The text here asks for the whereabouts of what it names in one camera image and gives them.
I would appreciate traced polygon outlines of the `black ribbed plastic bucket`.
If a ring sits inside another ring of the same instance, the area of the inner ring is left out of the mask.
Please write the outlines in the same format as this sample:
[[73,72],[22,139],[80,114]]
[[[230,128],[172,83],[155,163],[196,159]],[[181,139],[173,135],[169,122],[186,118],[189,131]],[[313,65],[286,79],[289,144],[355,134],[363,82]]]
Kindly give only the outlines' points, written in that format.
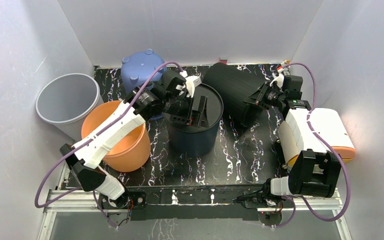
[[263,79],[249,72],[218,62],[206,71],[203,83],[220,94],[224,112],[242,127],[250,126],[263,111],[262,108],[243,102],[265,83]]

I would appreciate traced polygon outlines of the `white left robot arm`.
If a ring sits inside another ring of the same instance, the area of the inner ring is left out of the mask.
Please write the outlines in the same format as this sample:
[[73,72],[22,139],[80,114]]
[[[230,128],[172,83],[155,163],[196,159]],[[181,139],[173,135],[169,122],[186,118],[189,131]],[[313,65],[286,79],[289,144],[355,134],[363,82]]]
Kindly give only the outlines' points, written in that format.
[[106,196],[117,208],[129,203],[131,194],[118,179],[100,169],[106,155],[151,117],[165,113],[176,127],[187,130],[204,130],[209,127],[207,118],[209,98],[196,97],[189,90],[175,87],[135,88],[128,97],[92,132],[74,145],[60,148],[62,160],[86,192],[96,191]]

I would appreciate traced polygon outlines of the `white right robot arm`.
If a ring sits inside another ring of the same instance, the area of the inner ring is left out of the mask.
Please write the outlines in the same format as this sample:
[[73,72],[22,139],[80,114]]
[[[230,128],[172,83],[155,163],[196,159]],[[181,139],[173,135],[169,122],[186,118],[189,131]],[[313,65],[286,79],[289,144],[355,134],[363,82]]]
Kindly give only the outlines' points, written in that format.
[[253,192],[268,207],[275,207],[282,196],[333,196],[339,173],[340,158],[330,150],[310,125],[314,109],[308,101],[301,100],[302,92],[281,89],[274,83],[264,83],[250,96],[258,107],[273,106],[282,113],[284,120],[278,128],[280,147],[285,163],[293,162],[288,176],[269,178],[261,189]]

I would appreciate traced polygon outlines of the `light blue plastic bucket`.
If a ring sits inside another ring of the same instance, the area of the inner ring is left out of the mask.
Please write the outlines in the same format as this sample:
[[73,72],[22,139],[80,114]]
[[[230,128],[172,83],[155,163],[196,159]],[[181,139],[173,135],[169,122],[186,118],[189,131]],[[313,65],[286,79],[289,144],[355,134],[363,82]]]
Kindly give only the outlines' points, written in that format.
[[152,49],[124,57],[120,74],[125,93],[130,94],[135,88],[140,88],[155,68],[164,62],[163,58]]

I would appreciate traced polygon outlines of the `dark navy plastic bucket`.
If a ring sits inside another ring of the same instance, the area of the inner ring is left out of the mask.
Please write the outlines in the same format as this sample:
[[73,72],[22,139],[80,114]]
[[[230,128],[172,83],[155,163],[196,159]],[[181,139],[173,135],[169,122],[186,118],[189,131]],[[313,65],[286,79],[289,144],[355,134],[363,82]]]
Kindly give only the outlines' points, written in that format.
[[203,157],[212,150],[224,111],[224,104],[220,94],[205,83],[200,84],[195,89],[192,107],[194,111],[199,109],[202,96],[207,97],[207,101],[200,126],[177,124],[171,120],[171,114],[162,114],[167,122],[171,148],[177,153],[185,154],[190,158]]

